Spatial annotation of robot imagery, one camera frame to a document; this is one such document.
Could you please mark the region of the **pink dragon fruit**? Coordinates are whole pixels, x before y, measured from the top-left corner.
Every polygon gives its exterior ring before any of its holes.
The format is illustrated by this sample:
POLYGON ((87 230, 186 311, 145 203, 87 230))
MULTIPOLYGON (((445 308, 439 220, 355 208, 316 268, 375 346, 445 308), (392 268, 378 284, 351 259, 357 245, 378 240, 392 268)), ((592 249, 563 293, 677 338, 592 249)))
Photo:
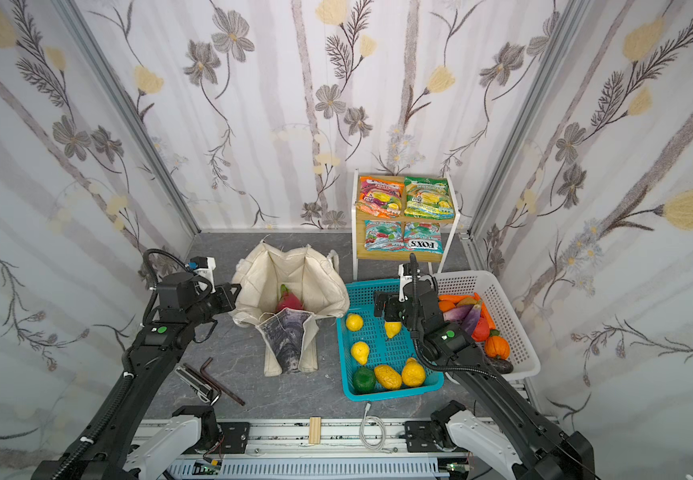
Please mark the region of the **pink dragon fruit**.
POLYGON ((276 305, 276 313, 286 309, 304 310, 304 304, 286 284, 282 284, 280 285, 280 300, 278 300, 278 305, 276 305))

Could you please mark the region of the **cream canvas grocery bag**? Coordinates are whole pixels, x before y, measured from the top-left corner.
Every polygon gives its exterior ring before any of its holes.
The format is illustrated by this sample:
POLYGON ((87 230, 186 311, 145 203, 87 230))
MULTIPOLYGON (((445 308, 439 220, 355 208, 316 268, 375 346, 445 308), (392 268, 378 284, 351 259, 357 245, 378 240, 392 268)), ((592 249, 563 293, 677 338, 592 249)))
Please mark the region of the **cream canvas grocery bag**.
POLYGON ((262 334, 264 375, 318 370, 318 321, 349 308, 338 254, 310 246, 284 251, 262 241, 238 262, 232 282, 240 286, 232 320, 262 334))

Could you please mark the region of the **orange candy bag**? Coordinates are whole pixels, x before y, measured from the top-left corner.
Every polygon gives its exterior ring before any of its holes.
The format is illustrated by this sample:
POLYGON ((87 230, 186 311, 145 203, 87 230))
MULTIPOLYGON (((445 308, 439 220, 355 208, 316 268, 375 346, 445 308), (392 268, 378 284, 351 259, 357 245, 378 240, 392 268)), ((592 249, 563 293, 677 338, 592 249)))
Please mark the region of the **orange candy bag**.
POLYGON ((394 218, 402 214, 403 185, 399 182, 361 176, 358 179, 355 207, 378 218, 394 218))

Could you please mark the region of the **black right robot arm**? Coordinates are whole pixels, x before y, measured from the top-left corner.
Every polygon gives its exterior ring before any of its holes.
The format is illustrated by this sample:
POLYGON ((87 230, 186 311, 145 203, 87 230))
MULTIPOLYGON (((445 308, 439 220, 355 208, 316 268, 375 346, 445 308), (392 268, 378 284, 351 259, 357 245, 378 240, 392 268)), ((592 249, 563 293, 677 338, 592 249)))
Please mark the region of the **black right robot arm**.
POLYGON ((491 416, 479 421, 451 402, 439 410, 438 428, 451 446, 464 449, 505 479, 593 479, 591 443, 566 434, 537 411, 490 365, 481 347, 458 324, 444 319, 434 279, 411 256, 399 270, 396 294, 377 292, 374 314, 407 328, 419 363, 449 374, 491 416))

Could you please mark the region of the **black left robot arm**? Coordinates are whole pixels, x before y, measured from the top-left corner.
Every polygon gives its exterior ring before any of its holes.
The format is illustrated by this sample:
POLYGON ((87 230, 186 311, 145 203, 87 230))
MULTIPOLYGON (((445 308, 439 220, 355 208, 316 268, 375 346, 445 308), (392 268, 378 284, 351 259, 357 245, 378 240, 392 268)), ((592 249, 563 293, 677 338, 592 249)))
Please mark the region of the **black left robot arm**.
POLYGON ((134 436, 166 377, 176 369, 196 329, 216 325, 216 316, 236 309, 242 288, 214 281, 216 260, 198 256, 156 279, 142 328, 122 353, 122 374, 77 440, 57 460, 40 462, 36 479, 158 479, 190 450, 220 441, 209 407, 176 412, 142 444, 134 436))

